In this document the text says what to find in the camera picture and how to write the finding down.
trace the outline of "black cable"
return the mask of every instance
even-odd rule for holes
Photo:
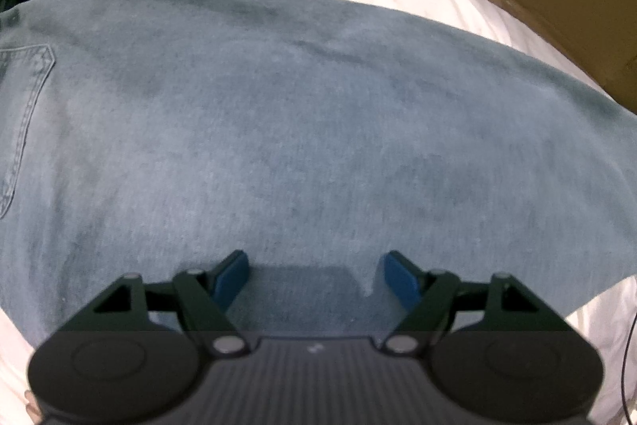
[[[633,421],[631,420],[631,414],[628,412],[628,404],[626,404],[626,388],[623,384],[623,378],[626,373],[626,360],[628,359],[628,349],[631,346],[631,339],[633,338],[633,330],[635,329],[635,323],[637,323],[637,313],[635,314],[635,318],[633,319],[633,325],[631,326],[631,331],[628,334],[628,342],[626,343],[626,350],[623,352],[623,363],[622,363],[622,405],[623,405],[623,413],[626,414],[626,419],[628,420],[628,425],[633,425]]]

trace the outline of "ribbed black surface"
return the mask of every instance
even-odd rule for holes
[[[386,357],[366,339],[265,339],[250,357],[212,367],[201,388],[206,401],[201,408],[193,408],[190,422],[442,423],[440,410],[422,397],[425,382],[414,360]]]

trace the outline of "jeans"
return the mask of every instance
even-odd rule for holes
[[[560,314],[637,271],[637,116],[518,51],[340,0],[0,14],[0,306],[37,347],[125,272],[243,249],[264,333],[389,331],[380,257]]]

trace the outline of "black circular disc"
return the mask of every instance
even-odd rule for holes
[[[430,367],[462,407],[512,423],[588,412],[603,377],[595,349],[572,331],[458,331],[434,347]]]
[[[179,399],[199,356],[174,331],[58,332],[33,355],[29,384],[49,412],[81,423],[125,423]]]

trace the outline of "back pocket stitching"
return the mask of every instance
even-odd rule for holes
[[[33,111],[35,110],[35,105],[37,102],[37,98],[39,97],[39,93],[42,90],[42,87],[47,77],[49,76],[53,65],[55,64],[55,58],[49,45],[30,45],[28,47],[18,47],[16,49],[0,49],[0,55],[3,56],[5,56],[7,53],[16,52],[22,52],[25,54],[33,53],[34,57],[41,60],[41,64],[39,68],[33,72],[34,76],[36,76],[37,78],[33,84],[31,93],[29,94],[29,99],[24,109],[24,114],[22,115],[22,121],[20,122],[20,130],[18,130],[18,136],[15,143],[14,163],[8,177],[6,178],[7,186],[4,194],[2,194],[2,199],[0,200],[0,219],[4,217],[7,210],[9,209],[9,205],[14,198],[15,184],[17,183],[21,159],[27,141],[27,131],[29,128],[29,123],[31,122],[31,116],[33,116]]]

